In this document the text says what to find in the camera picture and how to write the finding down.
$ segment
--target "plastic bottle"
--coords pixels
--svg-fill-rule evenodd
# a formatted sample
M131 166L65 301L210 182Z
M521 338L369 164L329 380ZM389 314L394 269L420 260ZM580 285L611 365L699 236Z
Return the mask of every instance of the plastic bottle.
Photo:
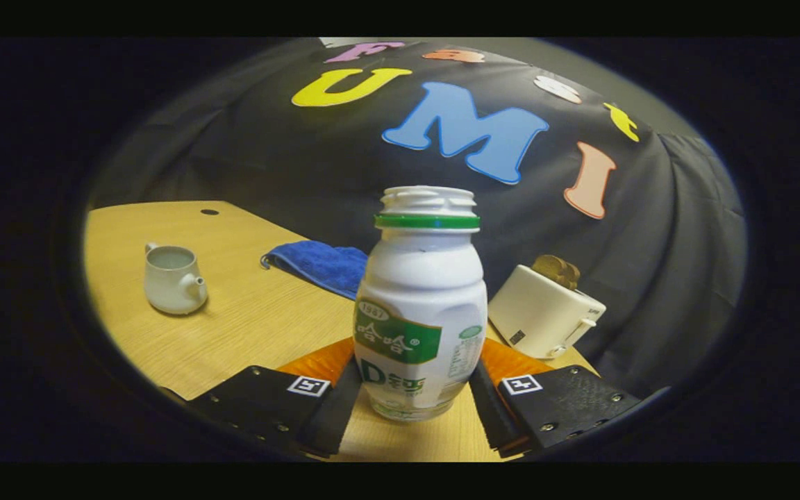
M483 266L471 244L474 193L385 190L353 311L353 348L372 407L418 422L453 405L476 367L486 330Z

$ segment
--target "orange letter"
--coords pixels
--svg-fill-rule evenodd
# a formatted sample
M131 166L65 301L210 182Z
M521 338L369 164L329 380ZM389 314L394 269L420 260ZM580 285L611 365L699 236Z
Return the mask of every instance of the orange letter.
M472 51L455 51L453 49L442 49L433 51L422 56L425 59L460 60L464 63L483 63L483 54L472 53Z
M603 191L606 190L610 170L615 170L616 164L610 156L594 146L584 142L577 142L576 145L582 151L582 165L578 169L576 184L564 190L564 199L585 215L603 219Z
M327 90L331 86L339 83L348 76L362 73L362 69L336 69L333 71L326 71L323 76L320 76L310 85L298 91L298 94L292 96L292 104L296 106L335 106L336 104L344 104L356 99L366 97L369 94L377 91L385 83L390 82L400 75L412 75L409 69L397 69L396 67L382 67L381 69L373 69L372 76L365 79L356 87L345 92L336 92L335 94L327 94Z

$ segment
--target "black cloth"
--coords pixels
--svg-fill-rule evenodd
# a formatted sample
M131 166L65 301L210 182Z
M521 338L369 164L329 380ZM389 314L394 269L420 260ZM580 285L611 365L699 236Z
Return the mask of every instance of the black cloth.
M515 265L555 254L577 265L578 287L607 306L598 326L576 344L602 376L644 397L696 366L736 307L747 250L739 197L703 140L655 133L637 110L624 110L636 123L634 142L610 120L609 98L496 54L478 51L485 54L482 63L431 60L422 55L465 49L419 42L324 63L348 48L289 42L156 111L105 161L94 207L221 199L305 238L368 253L380 237L372 215L384 189L471 190L482 221L473 242L489 297ZM379 67L413 73L346 104L292 104L325 71L364 70L329 90L341 92ZM582 104L538 88L536 76L576 89ZM437 126L422 151L381 138L425 98L425 82L468 89L480 117L521 108L549 123L523 156L520 183L501 183L466 165L465 156L483 142L445 158ZM580 174L577 142L616 164L603 219L565 200Z

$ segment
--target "black backdrop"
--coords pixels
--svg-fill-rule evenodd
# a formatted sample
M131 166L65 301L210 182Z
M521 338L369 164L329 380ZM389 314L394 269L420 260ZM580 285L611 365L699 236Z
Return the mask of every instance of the black backdrop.
M409 42L372 59L330 63L330 70L376 65L413 74L392 81L390 91L327 108L300 108L292 95L347 47L299 38L240 61L121 139L102 160L91 206L220 199L305 238L368 252L380 236L372 213L381 209L382 190L470 190L481 216L472 243L488 298L515 265L541 253L570 259L582 273L578 287L607 307L576 349L639 398L677 383L723 333L746 268L746 222L721 161L698 139L655 133L628 110L634 142L607 119L603 103L612 97L578 83L568 82L582 104L546 99L533 84L546 70L525 62L493 53L483 64L422 57L448 47L458 48ZM518 184L477 174L464 155L381 139L380 130L403 123L428 81L465 88L481 115L527 108L550 122L524 154ZM434 130L431 140L439 140ZM580 140L619 165L599 222L562 196L580 175Z
M95 364L76 340L82 304L56 287L69 241L55 224L70 222L60 216L77 200L74 175L124 126L277 42L0 40L0 461L243 456ZM711 367L640 428L568 456L800 460L800 39L554 42L642 83L750 165L736 174L768 243L729 346L736 362Z

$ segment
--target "letter m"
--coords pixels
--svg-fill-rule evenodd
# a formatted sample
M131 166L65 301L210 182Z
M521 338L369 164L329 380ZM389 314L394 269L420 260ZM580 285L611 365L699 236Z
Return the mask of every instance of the letter m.
M409 149L426 149L426 135L434 122L439 126L440 153L448 158L486 139L480 151L465 158L472 170L502 181L520 182L518 168L533 137L549 124L520 108L507 108L487 117L477 117L471 92L450 83L426 82L428 94L398 128L388 129L382 139Z

